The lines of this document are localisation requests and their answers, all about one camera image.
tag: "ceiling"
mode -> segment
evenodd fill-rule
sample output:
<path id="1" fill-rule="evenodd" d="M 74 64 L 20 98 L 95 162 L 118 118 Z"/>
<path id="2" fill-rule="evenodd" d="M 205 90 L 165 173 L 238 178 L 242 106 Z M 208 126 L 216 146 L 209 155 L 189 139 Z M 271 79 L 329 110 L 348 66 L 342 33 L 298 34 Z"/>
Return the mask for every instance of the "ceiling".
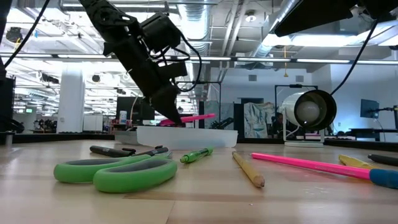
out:
<path id="1" fill-rule="evenodd" d="M 10 30 L 11 27 L 22 28 L 21 34 L 26 35 L 27 31 L 32 26 L 35 17 L 38 15 L 40 6 L 43 1 L 36 0 L 33 6 L 30 7 L 13 7 L 7 18 L 6 30 Z M 60 7 L 58 2 L 52 1 L 53 4 L 46 9 L 42 20 L 37 25 L 34 35 L 30 37 L 28 43 L 24 46 L 21 53 L 27 54 L 102 54 L 103 51 L 103 39 L 94 29 L 89 20 L 86 12 L 83 12 L 78 4 L 77 0 L 64 0 L 64 6 L 66 3 L 68 7 Z M 142 0 L 124 0 L 118 1 L 123 2 L 126 6 L 129 4 L 129 9 L 135 7 L 134 10 L 128 12 L 129 15 L 134 16 L 138 21 L 142 22 L 148 17 L 153 15 L 154 7 L 162 7 L 162 2 L 159 1 L 142 1 Z M 170 0 L 169 5 L 171 8 L 170 13 L 171 21 L 180 29 L 183 26 L 183 20 L 178 14 L 176 2 L 180 3 L 192 3 L 199 2 L 203 4 L 203 1 L 199 0 Z M 206 1 L 209 7 L 211 7 L 211 16 L 208 22 L 209 34 L 206 39 L 201 40 L 208 44 L 209 48 L 204 54 L 209 56 L 223 56 L 222 48 L 224 38 L 226 37 L 228 21 L 234 19 L 233 27 L 237 27 L 240 14 L 245 14 L 248 10 L 254 10 L 256 17 L 255 21 L 248 22 L 245 20 L 246 16 L 243 17 L 242 23 L 238 30 L 236 41 L 234 41 L 231 55 L 245 54 L 250 55 L 267 36 L 268 31 L 265 29 L 267 16 L 278 13 L 281 7 L 282 0 L 251 0 L 251 1 L 239 1 L 237 6 L 238 10 L 234 18 L 231 18 L 231 8 L 234 2 L 232 0 L 208 0 Z M 247 2 L 246 10 L 241 11 L 243 3 Z M 352 20 L 340 22 L 340 30 L 350 31 L 353 33 L 355 38 L 358 38 L 358 43 L 350 45 L 349 47 L 306 47 L 298 45 L 286 45 L 286 46 L 275 46 L 272 47 L 269 52 L 270 56 L 273 57 L 288 57 L 288 58 L 329 58 L 329 59 L 353 59 L 358 53 L 361 38 L 366 37 L 365 32 L 370 25 L 370 22 L 362 17 L 354 17 Z M 388 32 L 390 32 L 391 38 L 395 35 L 398 30 L 395 30 L 395 26 L 389 26 Z M 388 47 L 378 46 L 378 43 L 372 43 L 364 53 L 363 59 L 383 59 L 390 56 L 391 51 Z M 7 40 L 5 37 L 2 39 L 0 45 L 0 52 L 13 52 L 16 44 Z M 168 55 L 173 55 L 175 52 L 169 51 Z M 28 102 L 28 97 L 32 97 L 33 100 L 42 100 L 44 96 L 51 96 L 54 108 L 57 108 L 59 99 L 59 88 L 58 84 L 44 82 L 42 74 L 49 75 L 62 81 L 62 61 L 54 60 L 26 60 L 25 58 L 15 58 L 13 62 L 8 66 L 8 75 L 16 77 L 16 85 L 19 86 L 20 90 L 17 93 L 17 101 Z M 116 108 L 115 99 L 117 96 L 121 96 L 116 91 L 116 88 L 123 89 L 126 94 L 123 96 L 137 96 L 139 93 L 138 87 L 132 81 L 132 79 L 126 75 L 126 71 L 119 62 L 84 62 L 83 66 L 86 68 L 85 80 L 86 80 L 86 113 L 103 112 L 104 114 L 114 114 Z M 309 64 L 309 63 L 291 63 L 289 64 L 290 69 L 302 68 L 306 69 L 306 72 L 313 72 L 318 69 L 322 64 Z M 273 63 L 270 67 L 274 70 L 284 68 L 285 63 Z M 99 75 L 100 82 L 94 82 L 92 80 L 93 75 Z M 237 80 L 229 80 L 230 82 L 239 82 L 238 76 L 235 77 Z M 206 88 L 202 89 L 202 95 L 206 94 Z M 199 90 L 196 93 L 186 93 L 179 95 L 177 99 L 177 107 L 181 106 L 184 109 L 184 113 L 196 113 L 197 104 L 194 100 L 198 96 Z M 92 100 L 99 102 L 98 105 L 93 105 Z M 48 114 L 56 111 L 54 110 L 40 110 L 43 113 Z"/>

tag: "pink marker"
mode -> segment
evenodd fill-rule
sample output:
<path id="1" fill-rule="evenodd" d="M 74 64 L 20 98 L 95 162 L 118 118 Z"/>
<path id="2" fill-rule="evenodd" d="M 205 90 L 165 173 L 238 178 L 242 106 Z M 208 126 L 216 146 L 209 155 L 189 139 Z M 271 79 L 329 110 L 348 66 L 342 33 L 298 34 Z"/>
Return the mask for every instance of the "pink marker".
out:
<path id="1" fill-rule="evenodd" d="M 195 120 L 199 120 L 199 119 L 214 118 L 215 116 L 216 116 L 215 114 L 204 114 L 204 115 L 198 115 L 198 116 L 189 116 L 189 117 L 181 118 L 181 121 L 183 123 L 187 123 L 187 122 L 191 122 L 191 121 L 195 121 Z M 166 125 L 170 125 L 170 124 L 174 124 L 174 122 L 169 120 L 169 119 L 165 119 L 165 120 L 163 120 L 163 121 L 161 121 L 159 123 L 160 126 L 166 126 Z"/>
<path id="2" fill-rule="evenodd" d="M 374 184 L 383 187 L 398 189 L 398 172 L 394 170 L 383 169 L 362 169 L 357 167 L 342 166 L 336 164 L 329 164 L 326 162 L 308 161 L 305 159 L 294 159 L 284 156 L 274 156 L 261 153 L 252 153 L 253 159 L 263 159 L 281 164 L 288 164 L 297 167 L 303 167 L 313 170 L 320 170 L 332 174 L 346 175 L 360 179 L 372 181 Z"/>

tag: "robotic arm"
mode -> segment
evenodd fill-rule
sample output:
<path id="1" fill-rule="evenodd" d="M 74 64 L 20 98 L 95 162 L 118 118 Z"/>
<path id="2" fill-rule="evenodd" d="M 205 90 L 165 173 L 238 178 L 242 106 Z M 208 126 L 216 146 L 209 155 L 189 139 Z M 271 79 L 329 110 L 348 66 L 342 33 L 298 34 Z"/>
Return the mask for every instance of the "robotic arm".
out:
<path id="1" fill-rule="evenodd" d="M 180 30 L 163 13 L 139 23 L 107 0 L 79 1 L 105 40 L 103 54 L 117 56 L 153 109 L 174 123 L 181 123 L 175 107 L 180 89 L 170 79 L 187 75 L 185 63 L 159 67 L 150 55 L 151 51 L 164 54 L 163 49 L 176 48 L 181 38 L 185 40 Z"/>

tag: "white lamp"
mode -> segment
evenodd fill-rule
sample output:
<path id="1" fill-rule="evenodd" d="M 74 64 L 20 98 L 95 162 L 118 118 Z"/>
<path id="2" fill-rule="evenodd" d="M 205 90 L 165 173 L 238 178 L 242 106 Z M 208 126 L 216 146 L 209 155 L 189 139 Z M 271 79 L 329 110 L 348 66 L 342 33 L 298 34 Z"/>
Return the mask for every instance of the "white lamp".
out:
<path id="1" fill-rule="evenodd" d="M 337 112 L 336 102 L 329 93 L 322 90 L 294 93 L 283 101 L 280 108 L 284 115 L 283 132 L 286 146 L 323 147 L 325 141 L 324 129 L 333 122 Z M 287 119 L 306 130 L 320 131 L 320 141 L 288 141 L 288 135 L 286 135 Z"/>

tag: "white plastic tray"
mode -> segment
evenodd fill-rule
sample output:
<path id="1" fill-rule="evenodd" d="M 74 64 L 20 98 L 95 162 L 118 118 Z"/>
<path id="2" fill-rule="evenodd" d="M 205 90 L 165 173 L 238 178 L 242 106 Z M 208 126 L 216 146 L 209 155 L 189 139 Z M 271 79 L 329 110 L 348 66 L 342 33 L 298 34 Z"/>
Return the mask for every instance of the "white plastic tray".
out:
<path id="1" fill-rule="evenodd" d="M 139 126 L 137 140 L 146 146 L 169 149 L 201 149 L 204 147 L 234 147 L 238 131 Z"/>

